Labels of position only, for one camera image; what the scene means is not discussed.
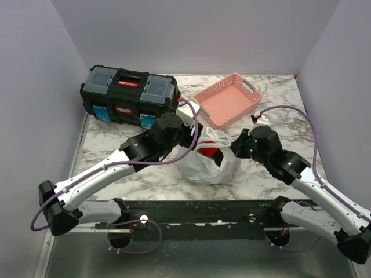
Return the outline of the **white plastic bag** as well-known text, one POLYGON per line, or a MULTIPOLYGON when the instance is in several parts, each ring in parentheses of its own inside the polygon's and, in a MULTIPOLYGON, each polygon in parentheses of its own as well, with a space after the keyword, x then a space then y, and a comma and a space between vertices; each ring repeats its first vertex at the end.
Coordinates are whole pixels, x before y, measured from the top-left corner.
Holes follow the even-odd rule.
POLYGON ((241 160, 230 150, 231 143, 232 137, 227 133, 207 127, 202 132, 196 148, 176 162, 176 167, 189 182, 203 185, 228 183, 241 165, 241 160), (216 147, 222 151, 224 159, 220 167, 217 167, 210 157, 198 152, 198 148, 202 147, 216 147))

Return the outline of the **red fake apple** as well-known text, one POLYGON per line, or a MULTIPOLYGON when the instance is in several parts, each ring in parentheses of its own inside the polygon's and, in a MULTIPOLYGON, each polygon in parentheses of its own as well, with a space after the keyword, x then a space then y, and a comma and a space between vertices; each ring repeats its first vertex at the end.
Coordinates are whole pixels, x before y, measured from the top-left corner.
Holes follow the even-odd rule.
POLYGON ((215 158, 218 155, 222 155, 222 151, 216 147, 202 147, 198 148, 198 152, 204 156, 215 158))

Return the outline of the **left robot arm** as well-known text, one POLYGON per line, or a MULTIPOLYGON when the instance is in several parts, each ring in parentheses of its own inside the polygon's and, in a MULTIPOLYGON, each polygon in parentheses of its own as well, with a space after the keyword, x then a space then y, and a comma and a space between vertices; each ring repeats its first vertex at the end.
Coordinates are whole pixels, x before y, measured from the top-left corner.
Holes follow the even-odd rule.
POLYGON ((39 184, 38 214, 43 214, 52 235, 63 235, 79 224, 105 222, 117 229, 128 224, 122 201, 88 202, 96 192, 148 166, 175 163, 164 158, 174 147, 189 153, 195 148, 202 126, 195 116, 167 112, 149 130, 129 137, 109 157, 75 177, 39 184))

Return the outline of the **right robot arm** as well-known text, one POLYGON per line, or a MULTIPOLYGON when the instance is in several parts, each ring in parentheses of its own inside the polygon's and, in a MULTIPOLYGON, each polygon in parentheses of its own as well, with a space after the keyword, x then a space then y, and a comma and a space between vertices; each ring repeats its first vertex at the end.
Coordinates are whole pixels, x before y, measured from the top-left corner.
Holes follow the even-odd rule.
POLYGON ((287 223, 308 229, 334 243, 351 261, 366 263, 370 257, 370 210, 338 191, 302 156, 284 150, 269 126, 243 129, 230 148, 236 157, 261 164, 275 179, 305 194, 322 209, 314 211, 279 196, 266 209, 270 225, 287 223))

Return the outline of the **dark red fake grapes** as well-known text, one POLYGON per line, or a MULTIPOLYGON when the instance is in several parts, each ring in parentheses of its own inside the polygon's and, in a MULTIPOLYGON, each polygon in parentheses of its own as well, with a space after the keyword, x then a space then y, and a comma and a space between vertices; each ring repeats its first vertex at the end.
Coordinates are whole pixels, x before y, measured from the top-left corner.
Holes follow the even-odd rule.
POLYGON ((217 167, 221 166, 221 163, 224 159, 224 155, 222 152, 216 152, 213 156, 210 157, 216 164, 217 167))

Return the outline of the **black toolbox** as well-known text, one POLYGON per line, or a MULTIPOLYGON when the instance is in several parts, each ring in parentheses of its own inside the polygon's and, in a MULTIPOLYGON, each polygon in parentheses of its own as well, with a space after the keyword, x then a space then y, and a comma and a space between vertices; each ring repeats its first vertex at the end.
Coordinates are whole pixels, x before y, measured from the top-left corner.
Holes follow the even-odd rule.
POLYGON ((104 122, 150 129, 156 118, 176 112, 181 97, 169 75, 95 65, 81 84, 80 95, 89 115, 104 122))

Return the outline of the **pink perforated plastic basket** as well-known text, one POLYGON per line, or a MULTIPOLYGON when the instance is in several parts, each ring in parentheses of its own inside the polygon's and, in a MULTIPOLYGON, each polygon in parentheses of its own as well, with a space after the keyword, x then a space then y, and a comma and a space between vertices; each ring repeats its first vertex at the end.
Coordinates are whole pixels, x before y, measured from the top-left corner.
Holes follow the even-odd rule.
POLYGON ((242 75, 233 73, 193 97, 201 115, 217 130, 224 130, 254 111, 263 95, 242 75))

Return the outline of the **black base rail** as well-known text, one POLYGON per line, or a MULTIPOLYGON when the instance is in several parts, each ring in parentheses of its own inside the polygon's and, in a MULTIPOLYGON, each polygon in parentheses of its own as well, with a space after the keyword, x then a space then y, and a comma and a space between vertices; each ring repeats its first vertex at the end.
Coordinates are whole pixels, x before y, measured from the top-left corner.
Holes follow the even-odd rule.
POLYGON ((286 225, 270 211, 274 200, 126 201, 123 216, 113 224, 100 222, 98 230, 136 241, 263 240, 266 231, 286 225))

